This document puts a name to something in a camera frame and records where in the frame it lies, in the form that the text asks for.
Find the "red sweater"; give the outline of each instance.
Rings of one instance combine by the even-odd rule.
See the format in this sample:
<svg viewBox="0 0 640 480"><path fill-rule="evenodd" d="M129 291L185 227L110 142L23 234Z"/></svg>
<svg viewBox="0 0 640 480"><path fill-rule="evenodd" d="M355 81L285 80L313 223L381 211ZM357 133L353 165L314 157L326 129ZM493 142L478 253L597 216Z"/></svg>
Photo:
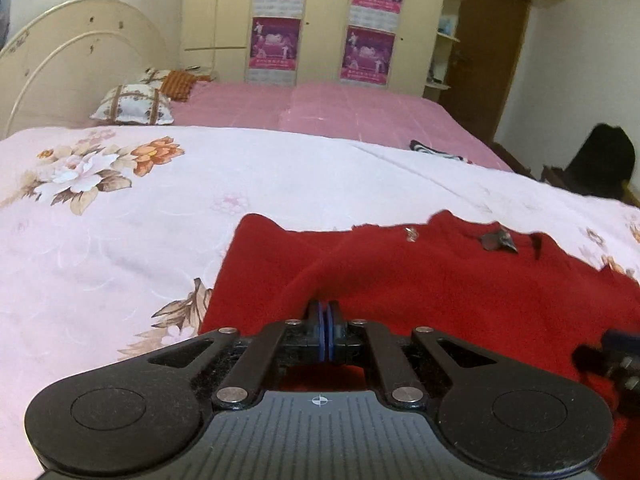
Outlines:
<svg viewBox="0 0 640 480"><path fill-rule="evenodd" d="M417 230L415 242L405 227ZM576 346L597 344L609 328L640 332L636 282L609 267L593 269L542 233L512 233L518 254L485 251L479 237L498 228L445 211L426 225L299 233L248 215L200 332L235 326L255 334L265 323L300 317L311 299L338 300L345 319L372 319L405 335L433 326L574 380ZM619 421L616 436L622 429ZM631 464L628 450L619 456L625 446L640 455L633 431L640 430L628 428L610 446L601 466L607 478L637 478L640 461Z"/></svg>

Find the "cream headboard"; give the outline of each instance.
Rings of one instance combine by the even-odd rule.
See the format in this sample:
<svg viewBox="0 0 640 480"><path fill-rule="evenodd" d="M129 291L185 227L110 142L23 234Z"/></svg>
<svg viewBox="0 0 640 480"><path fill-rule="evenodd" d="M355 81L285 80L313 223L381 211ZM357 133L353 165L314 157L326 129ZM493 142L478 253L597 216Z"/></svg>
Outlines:
<svg viewBox="0 0 640 480"><path fill-rule="evenodd" d="M0 139L35 126L86 126L114 86L167 66L164 39L117 0L73 0L33 20L0 52Z"/></svg>

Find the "ribbed black surface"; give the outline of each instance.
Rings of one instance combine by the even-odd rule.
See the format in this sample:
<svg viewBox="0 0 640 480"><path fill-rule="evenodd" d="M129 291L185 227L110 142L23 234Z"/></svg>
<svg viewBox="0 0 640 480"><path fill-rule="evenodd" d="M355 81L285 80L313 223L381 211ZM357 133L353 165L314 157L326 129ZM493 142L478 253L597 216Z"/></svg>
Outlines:
<svg viewBox="0 0 640 480"><path fill-rule="evenodd" d="M322 405L313 402L324 397ZM47 474L47 480L64 477ZM454 457L423 417L372 392L268 392L215 417L185 455L141 480L495 480ZM597 480L583 473L572 480Z"/></svg>

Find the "wardrobe door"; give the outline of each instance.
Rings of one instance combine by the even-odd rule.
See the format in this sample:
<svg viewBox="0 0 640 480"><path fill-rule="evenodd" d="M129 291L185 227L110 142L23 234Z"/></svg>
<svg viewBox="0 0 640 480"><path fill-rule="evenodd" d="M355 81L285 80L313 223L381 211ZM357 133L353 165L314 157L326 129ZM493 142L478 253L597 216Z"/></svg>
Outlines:
<svg viewBox="0 0 640 480"><path fill-rule="evenodd" d="M216 48L245 48L249 45L253 0L218 0Z"/></svg>
<svg viewBox="0 0 640 480"><path fill-rule="evenodd" d="M298 83L337 80L351 0L306 0L298 54Z"/></svg>
<svg viewBox="0 0 640 480"><path fill-rule="evenodd" d="M216 50L214 69L223 83L241 83L246 73L248 48L219 48Z"/></svg>
<svg viewBox="0 0 640 480"><path fill-rule="evenodd" d="M182 51L213 48L216 0L182 0Z"/></svg>
<svg viewBox="0 0 640 480"><path fill-rule="evenodd" d="M404 0L396 30L388 89L421 96L429 75L443 0Z"/></svg>

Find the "wooden door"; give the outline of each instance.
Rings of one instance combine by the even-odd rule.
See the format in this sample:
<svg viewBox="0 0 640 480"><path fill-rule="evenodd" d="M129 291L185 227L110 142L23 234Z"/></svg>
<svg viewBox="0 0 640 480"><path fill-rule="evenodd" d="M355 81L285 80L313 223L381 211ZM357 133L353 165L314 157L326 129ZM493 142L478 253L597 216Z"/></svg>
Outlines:
<svg viewBox="0 0 640 480"><path fill-rule="evenodd" d="M530 0L465 0L439 103L467 131L494 139L520 55Z"/></svg>

